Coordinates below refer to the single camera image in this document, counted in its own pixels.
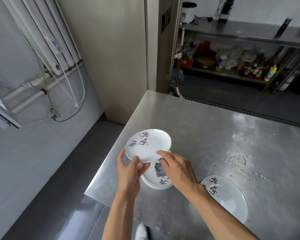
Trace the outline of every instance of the white rice cooker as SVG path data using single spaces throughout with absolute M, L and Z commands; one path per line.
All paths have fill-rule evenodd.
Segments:
M 194 2 L 188 2 L 185 1 L 182 3 L 181 8 L 181 22 L 182 23 L 191 23 L 193 19 L 195 18 L 195 10 L 196 10 L 197 4 Z

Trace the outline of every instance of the person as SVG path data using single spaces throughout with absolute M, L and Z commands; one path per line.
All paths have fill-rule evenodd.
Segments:
M 126 165 L 123 161 L 125 150 L 118 156 L 118 191 L 104 227 L 102 240 L 131 239 L 133 206 L 140 191 L 140 177 L 149 168 L 150 163 L 140 163 L 135 156 Z M 216 240 L 219 239 L 259 239 L 231 213 L 223 208 L 198 183 L 191 162 L 182 156 L 157 151 L 159 160 L 173 185 L 195 206 Z M 148 239 L 146 228 L 140 224 L 136 232 L 136 240 Z

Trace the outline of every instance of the plate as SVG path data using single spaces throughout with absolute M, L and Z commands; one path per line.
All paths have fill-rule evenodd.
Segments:
M 156 152 L 168 151 L 171 138 L 167 132 L 160 129 L 146 129 L 132 136 L 126 146 L 126 155 L 132 160 L 134 156 L 140 158 L 141 163 L 150 163 L 161 158 Z
M 201 184 L 220 205 L 241 223 L 246 221 L 248 217 L 247 201 L 234 182 L 219 175 L 211 175 L 202 180 Z
M 172 186 L 171 180 L 158 160 L 151 162 L 150 167 L 141 177 L 149 187 L 156 190 L 164 190 Z

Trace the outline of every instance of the gray tile floor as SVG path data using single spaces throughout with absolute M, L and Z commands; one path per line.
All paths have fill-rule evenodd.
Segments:
M 206 73 L 187 73 L 179 84 L 182 95 L 300 123 L 300 96 L 289 90 L 261 92 L 263 86 Z
M 123 128 L 102 116 L 2 240 L 100 240 L 110 207 L 84 192 Z M 131 239 L 138 225 L 134 220 Z M 150 239 L 165 239 L 149 231 Z

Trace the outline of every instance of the shoe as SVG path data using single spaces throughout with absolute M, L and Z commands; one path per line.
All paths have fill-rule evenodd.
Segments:
M 147 240 L 147 239 L 148 239 L 147 228 L 143 223 L 140 223 L 140 225 L 136 229 L 136 240 Z

